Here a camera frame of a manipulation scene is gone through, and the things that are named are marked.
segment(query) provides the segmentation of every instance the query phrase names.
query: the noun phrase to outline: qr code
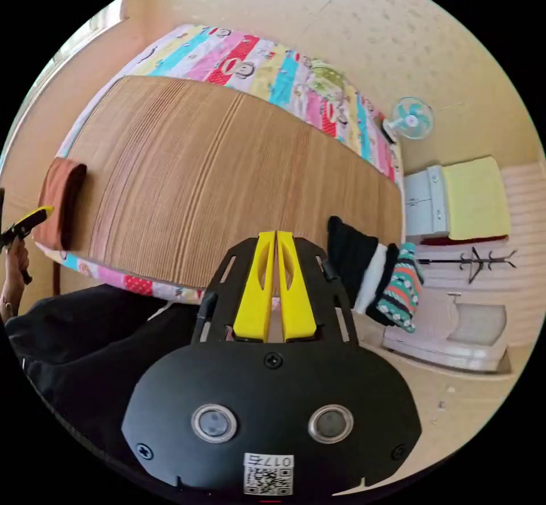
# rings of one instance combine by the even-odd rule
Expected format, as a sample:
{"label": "qr code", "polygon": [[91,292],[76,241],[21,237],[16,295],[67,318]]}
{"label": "qr code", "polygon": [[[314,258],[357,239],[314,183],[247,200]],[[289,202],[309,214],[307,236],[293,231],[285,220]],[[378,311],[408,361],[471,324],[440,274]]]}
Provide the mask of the qr code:
{"label": "qr code", "polygon": [[293,469],[245,465],[245,494],[291,495]]}

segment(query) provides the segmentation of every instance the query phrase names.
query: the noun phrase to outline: window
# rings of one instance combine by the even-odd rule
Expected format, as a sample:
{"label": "window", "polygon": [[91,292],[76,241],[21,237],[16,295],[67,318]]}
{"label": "window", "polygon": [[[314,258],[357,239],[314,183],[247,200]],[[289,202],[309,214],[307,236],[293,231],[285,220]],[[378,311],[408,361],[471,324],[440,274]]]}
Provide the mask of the window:
{"label": "window", "polygon": [[122,1],[115,0],[100,12],[95,14],[89,21],[85,22],[55,53],[48,61],[42,72],[34,81],[27,95],[25,96],[17,115],[11,125],[7,139],[4,143],[2,153],[0,154],[0,173],[5,161],[6,153],[9,150],[19,125],[23,121],[31,105],[36,101],[36,98],[52,78],[55,72],[66,63],[80,49],[89,44],[97,35],[116,25],[121,21]]}
{"label": "window", "polygon": [[61,63],[65,62],[80,48],[88,44],[99,33],[117,24],[121,20],[121,2],[122,0],[115,0],[110,3],[89,21],[85,22],[66,41],[38,75],[29,94],[32,92],[32,89],[40,87]]}

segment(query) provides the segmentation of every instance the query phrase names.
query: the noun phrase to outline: bed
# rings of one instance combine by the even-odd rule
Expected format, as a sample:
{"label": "bed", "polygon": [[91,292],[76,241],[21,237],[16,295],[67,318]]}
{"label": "bed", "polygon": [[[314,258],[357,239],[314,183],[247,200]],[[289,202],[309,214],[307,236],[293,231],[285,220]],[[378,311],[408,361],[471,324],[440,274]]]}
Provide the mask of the bed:
{"label": "bed", "polygon": [[400,152],[381,119],[328,64],[243,32],[180,26],[78,117],[57,153],[89,171],[74,246],[37,245],[105,283],[199,303],[225,251],[260,231],[325,246],[338,214],[400,244]]}

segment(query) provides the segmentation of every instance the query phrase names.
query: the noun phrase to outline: floor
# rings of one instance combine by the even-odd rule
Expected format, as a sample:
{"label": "floor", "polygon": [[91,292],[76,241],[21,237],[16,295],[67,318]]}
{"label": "floor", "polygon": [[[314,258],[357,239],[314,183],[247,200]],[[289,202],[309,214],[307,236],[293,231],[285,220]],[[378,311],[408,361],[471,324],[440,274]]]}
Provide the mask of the floor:
{"label": "floor", "polygon": [[[127,19],[58,72],[22,124],[0,176],[5,222],[35,208],[60,140],[93,94],[148,44],[187,22],[248,30],[329,61],[385,113],[402,96],[427,101],[436,127],[423,141],[403,143],[407,173],[487,154],[501,167],[541,158],[536,131],[500,66],[429,0],[127,0],[126,12]],[[51,261],[31,242],[29,252],[35,281],[22,310],[52,291]],[[63,292],[93,284],[61,270]],[[415,473],[468,442],[502,405],[532,349],[527,341],[510,351],[511,374],[466,375],[375,349],[382,330],[368,321],[357,326],[363,345],[402,373],[423,425],[408,460],[381,484]]]}

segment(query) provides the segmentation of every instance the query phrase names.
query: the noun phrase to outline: brown pillow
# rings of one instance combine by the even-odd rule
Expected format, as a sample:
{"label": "brown pillow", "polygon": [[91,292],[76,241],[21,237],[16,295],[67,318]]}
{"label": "brown pillow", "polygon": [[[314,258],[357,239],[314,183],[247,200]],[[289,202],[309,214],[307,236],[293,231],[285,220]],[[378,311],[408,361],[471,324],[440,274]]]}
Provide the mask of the brown pillow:
{"label": "brown pillow", "polygon": [[76,198],[84,183],[87,166],[68,158],[55,158],[45,176],[38,205],[52,205],[52,215],[34,228],[33,238],[44,247],[68,251]]}

